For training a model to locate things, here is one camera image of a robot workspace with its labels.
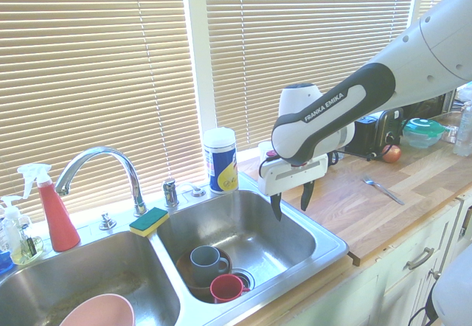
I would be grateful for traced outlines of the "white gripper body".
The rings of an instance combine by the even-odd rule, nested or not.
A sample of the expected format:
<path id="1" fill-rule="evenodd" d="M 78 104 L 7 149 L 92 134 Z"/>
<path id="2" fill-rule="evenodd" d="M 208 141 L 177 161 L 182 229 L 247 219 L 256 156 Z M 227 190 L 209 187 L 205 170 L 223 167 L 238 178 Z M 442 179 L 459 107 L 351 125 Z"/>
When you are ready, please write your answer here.
<path id="1" fill-rule="evenodd" d="M 261 162 L 258 188 L 263 195 L 276 195 L 317 180 L 325 175 L 328 155 L 313 157 L 302 166 L 293 166 L 277 154 L 265 156 Z"/>

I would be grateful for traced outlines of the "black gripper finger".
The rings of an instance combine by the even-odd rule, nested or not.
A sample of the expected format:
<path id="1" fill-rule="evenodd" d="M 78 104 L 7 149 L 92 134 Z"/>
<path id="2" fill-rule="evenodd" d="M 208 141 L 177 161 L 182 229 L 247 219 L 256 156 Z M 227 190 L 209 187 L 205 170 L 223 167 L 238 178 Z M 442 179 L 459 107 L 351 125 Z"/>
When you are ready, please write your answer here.
<path id="1" fill-rule="evenodd" d="M 313 195 L 314 181 L 309 181 L 303 184 L 303 191 L 300 201 L 300 209 L 305 211 L 308 208 L 310 199 Z"/>
<path id="2" fill-rule="evenodd" d="M 282 210 L 281 210 L 281 203 L 282 200 L 282 193 L 276 193 L 270 196 L 271 208 L 273 210 L 274 216 L 278 221 L 281 221 L 282 218 Z"/>

